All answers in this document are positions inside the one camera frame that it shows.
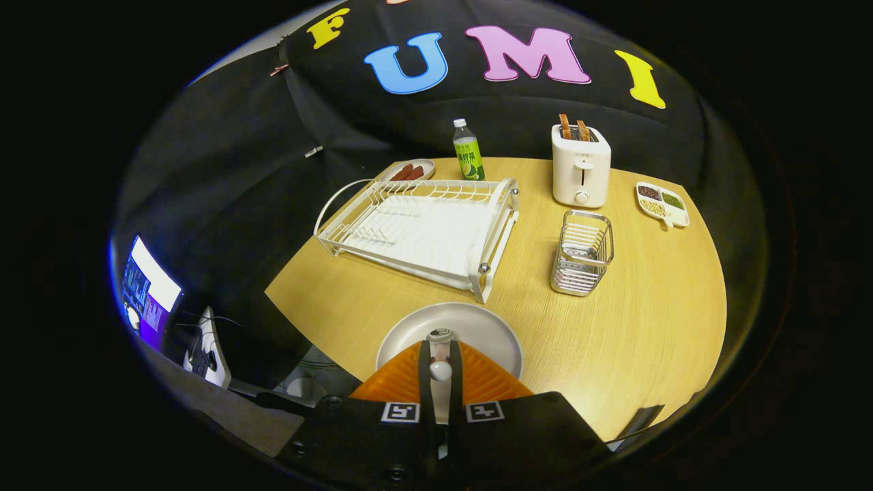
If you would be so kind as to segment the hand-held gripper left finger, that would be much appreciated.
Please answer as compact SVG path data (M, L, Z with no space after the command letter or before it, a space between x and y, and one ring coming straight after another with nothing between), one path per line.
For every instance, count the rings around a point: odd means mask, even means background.
M277 460L318 489L424 489L439 467L428 342L381 367L354 394L327 396Z

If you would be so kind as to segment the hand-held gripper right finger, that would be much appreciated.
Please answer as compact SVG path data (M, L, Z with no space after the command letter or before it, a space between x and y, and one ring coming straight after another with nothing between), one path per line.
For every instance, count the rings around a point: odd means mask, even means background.
M574 489L592 478L612 453L557 391L520 395L522 383L508 373L498 393L474 401L476 369L492 360L453 341L447 457L455 489Z

